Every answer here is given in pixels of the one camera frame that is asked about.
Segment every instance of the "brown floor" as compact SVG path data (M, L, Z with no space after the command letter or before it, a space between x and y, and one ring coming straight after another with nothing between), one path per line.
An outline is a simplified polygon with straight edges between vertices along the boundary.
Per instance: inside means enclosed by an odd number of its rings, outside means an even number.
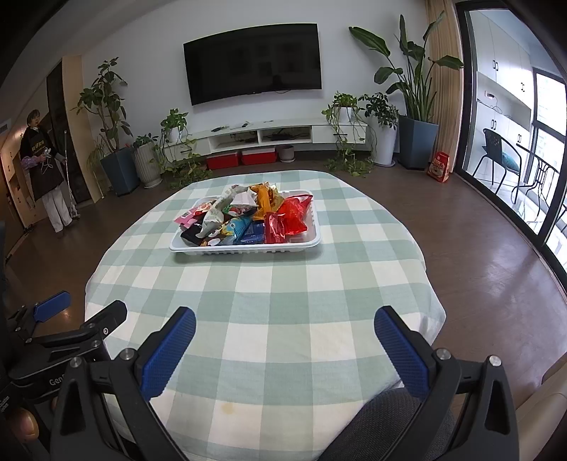
M324 170L321 161L240 166L217 175L284 169ZM521 404L567 351L567 305L553 278L518 231L457 176L439 184L400 166L366 178L338 176L383 204L419 243L428 276L447 312L435 345L461 359L502 358L514 402ZM67 290L73 305L37 332L76 328L83 321L84 288L106 249L140 216L168 197L167 185L106 197L56 240L38 223L8 262L7 275L26 302Z

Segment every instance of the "red storage box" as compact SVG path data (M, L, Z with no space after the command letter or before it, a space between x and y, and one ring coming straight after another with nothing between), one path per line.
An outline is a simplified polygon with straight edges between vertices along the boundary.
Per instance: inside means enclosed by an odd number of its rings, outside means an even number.
M277 158L274 147L258 147L242 151L242 163L245 165L272 164Z
M238 152L222 152L207 156L207 166L209 170L218 170L220 168L230 168L238 166Z

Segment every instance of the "white tv cabinet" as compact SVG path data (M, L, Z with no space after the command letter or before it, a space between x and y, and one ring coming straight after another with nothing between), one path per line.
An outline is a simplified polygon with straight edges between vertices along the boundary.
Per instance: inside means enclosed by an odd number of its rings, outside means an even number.
M366 144L367 125L363 122L339 125L340 133L350 144ZM194 152L202 156L262 146L298 144L334 144L335 130L324 117L313 119L268 120L248 123L245 127L201 131L189 135L197 142ZM185 157L187 146L168 144L165 154L171 159Z

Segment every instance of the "checkered tablecloth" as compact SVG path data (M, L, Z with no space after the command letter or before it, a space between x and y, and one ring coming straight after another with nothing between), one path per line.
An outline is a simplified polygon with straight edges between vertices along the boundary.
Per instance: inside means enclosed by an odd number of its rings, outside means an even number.
M168 249L173 219L231 184L310 190L322 242L297 253L189 256ZM318 171L192 184L142 216L87 285L86 318L115 299L128 318L106 339L138 347L178 306L197 333L151 404L190 460L312 460L376 393L398 381L373 330L390 304L431 343L445 312L407 229L384 207ZM115 401L109 402L120 427Z

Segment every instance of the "red snack bag on floor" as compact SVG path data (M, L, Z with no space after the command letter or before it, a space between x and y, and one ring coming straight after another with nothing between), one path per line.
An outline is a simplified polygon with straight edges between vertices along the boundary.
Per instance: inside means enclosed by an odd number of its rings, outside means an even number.
M449 179L449 156L444 152L437 152L427 169L427 174L439 182L447 181Z
M284 244L285 230L282 222L283 216L279 213L267 211L264 214L265 243Z
M305 211L311 203L312 195L295 195L287 197L278 210L278 214L282 216L283 228L285 235L301 234L307 230L307 226L303 222Z

